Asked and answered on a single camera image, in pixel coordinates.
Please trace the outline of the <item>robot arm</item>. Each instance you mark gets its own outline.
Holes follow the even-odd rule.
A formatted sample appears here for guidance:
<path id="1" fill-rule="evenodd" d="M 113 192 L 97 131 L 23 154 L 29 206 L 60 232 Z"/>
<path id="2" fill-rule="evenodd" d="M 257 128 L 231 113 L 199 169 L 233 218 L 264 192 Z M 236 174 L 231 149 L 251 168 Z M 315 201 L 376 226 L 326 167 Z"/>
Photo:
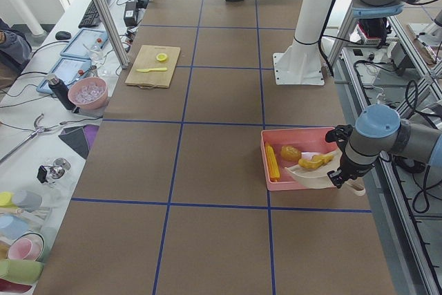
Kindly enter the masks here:
<path id="1" fill-rule="evenodd" d="M 391 17 L 403 5 L 419 0 L 353 0 L 353 16 L 358 19 Z M 336 187 L 364 176 L 374 166 L 380 152 L 441 166 L 441 132 L 423 124 L 411 123 L 383 104 L 365 108 L 355 125 L 337 126 L 325 139 L 341 150 L 340 166 L 327 176 Z"/>

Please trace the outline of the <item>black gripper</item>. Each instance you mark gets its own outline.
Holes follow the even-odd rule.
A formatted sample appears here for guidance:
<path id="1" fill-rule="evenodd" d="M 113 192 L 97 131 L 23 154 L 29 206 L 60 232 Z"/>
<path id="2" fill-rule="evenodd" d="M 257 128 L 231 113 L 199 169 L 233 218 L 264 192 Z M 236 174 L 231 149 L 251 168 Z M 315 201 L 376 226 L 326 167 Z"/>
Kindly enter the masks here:
<path id="1" fill-rule="evenodd" d="M 374 156 L 366 156 L 355 151 L 350 144 L 353 126 L 338 125 L 325 135 L 326 142 L 335 142 L 342 152 L 340 166 L 335 171 L 328 171 L 327 177 L 331 183 L 340 189 L 347 180 L 363 177 L 374 167 Z"/>

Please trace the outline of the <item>person's arm dark sleeve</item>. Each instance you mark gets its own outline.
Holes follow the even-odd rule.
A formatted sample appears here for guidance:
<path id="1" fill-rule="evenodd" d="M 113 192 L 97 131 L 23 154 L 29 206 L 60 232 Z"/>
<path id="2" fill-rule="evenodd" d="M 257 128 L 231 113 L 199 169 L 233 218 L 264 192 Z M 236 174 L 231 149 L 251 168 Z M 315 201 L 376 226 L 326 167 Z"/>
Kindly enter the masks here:
<path id="1" fill-rule="evenodd" d="M 1 63 L 20 73 L 30 61 L 31 52 L 26 36 L 1 19 Z"/>

